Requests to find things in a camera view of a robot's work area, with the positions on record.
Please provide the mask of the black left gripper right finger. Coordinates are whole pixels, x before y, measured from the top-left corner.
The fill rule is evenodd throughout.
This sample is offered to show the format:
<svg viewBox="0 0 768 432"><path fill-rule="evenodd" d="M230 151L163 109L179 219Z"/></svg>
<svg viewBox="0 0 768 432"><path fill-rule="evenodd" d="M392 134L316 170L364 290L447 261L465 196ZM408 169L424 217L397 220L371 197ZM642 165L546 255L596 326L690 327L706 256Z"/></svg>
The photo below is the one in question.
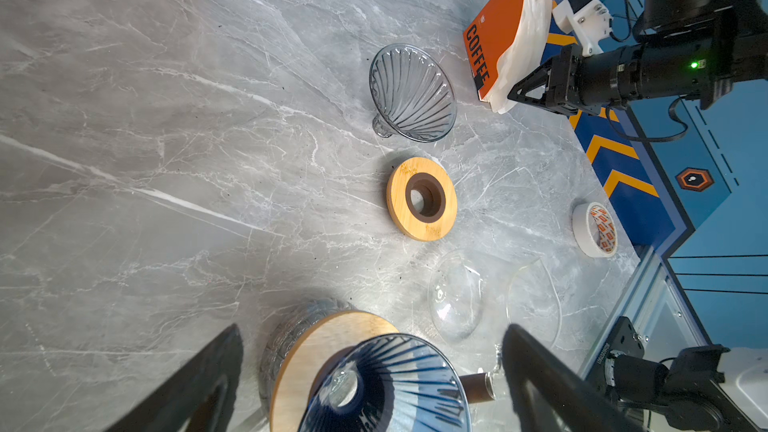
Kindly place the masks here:
<svg viewBox="0 0 768 432"><path fill-rule="evenodd" d="M523 431L641 431L522 326L508 326L501 359Z"/></svg>

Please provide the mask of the blue ribbed glass dripper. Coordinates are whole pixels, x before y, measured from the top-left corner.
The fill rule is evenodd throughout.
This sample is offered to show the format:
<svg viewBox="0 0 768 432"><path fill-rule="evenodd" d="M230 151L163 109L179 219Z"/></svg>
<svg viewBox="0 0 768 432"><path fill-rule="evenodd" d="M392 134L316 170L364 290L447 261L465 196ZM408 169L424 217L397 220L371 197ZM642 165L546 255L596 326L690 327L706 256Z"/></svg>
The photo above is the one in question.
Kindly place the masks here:
<svg viewBox="0 0 768 432"><path fill-rule="evenodd" d="M300 431L469 431L459 375L431 343L385 334L343 351L314 387Z"/></svg>

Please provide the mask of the bamboo dripper ring stand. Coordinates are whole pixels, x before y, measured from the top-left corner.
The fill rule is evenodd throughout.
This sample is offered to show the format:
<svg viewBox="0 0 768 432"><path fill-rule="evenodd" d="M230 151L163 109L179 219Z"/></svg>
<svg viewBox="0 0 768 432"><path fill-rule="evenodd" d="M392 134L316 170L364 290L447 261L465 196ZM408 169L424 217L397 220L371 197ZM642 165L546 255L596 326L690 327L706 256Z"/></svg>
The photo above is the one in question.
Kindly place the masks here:
<svg viewBox="0 0 768 432"><path fill-rule="evenodd" d="M270 400L270 429L298 430L313 394L340 360L362 342L396 331L386 319L356 310L332 313L310 326L280 367Z"/></svg>

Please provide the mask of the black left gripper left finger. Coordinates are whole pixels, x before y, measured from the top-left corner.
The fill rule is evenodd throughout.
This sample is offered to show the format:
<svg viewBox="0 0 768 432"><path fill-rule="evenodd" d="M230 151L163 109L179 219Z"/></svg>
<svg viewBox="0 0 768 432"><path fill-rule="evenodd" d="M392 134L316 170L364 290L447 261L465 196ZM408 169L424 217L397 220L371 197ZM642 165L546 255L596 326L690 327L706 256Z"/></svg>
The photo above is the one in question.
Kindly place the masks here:
<svg viewBox="0 0 768 432"><path fill-rule="evenodd" d="M243 341L231 324L110 431L225 431L242 370Z"/></svg>

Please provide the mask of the orange coffee filter pack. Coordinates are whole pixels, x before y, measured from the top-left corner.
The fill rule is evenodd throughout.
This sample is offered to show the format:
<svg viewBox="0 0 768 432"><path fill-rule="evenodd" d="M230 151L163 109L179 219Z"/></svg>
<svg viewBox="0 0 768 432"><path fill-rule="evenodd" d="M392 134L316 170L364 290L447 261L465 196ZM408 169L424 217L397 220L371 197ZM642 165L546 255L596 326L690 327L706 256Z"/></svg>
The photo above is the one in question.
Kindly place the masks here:
<svg viewBox="0 0 768 432"><path fill-rule="evenodd" d="M552 0L488 0L466 28L477 95L493 112L509 112L512 87L540 65L551 16Z"/></svg>

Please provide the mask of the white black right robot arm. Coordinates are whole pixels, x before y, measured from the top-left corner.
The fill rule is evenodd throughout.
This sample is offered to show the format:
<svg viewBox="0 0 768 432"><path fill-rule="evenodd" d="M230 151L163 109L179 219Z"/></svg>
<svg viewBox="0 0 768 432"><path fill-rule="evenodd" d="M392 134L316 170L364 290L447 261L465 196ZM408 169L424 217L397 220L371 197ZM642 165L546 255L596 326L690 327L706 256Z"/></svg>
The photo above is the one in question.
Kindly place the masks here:
<svg viewBox="0 0 768 432"><path fill-rule="evenodd" d="M761 0L645 0L633 44L583 56L565 47L508 97L570 116L682 97L707 109L738 82L767 77L767 13Z"/></svg>

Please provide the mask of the ribbed glass coffee server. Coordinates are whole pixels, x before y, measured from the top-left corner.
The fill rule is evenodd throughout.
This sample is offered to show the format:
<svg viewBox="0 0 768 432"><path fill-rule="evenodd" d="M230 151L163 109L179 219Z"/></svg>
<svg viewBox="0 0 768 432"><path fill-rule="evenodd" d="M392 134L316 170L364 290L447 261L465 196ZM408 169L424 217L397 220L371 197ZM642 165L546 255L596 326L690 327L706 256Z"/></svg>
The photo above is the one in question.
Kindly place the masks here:
<svg viewBox="0 0 768 432"><path fill-rule="evenodd" d="M299 339L323 319L347 311L356 311L356 308L340 299L313 299L292 308L275 327L259 363L260 398L267 411L271 410L274 390L283 362Z"/></svg>

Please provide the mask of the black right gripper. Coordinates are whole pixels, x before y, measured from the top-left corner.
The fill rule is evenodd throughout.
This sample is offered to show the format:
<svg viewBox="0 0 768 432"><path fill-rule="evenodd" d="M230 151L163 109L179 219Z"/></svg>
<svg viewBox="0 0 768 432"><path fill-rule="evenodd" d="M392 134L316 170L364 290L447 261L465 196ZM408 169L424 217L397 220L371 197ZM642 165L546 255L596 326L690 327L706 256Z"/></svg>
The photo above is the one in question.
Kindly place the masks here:
<svg viewBox="0 0 768 432"><path fill-rule="evenodd" d="M624 105L641 97L641 46L625 46L584 57L572 44L521 79L507 94L513 106L529 106L554 114L597 114L608 105Z"/></svg>

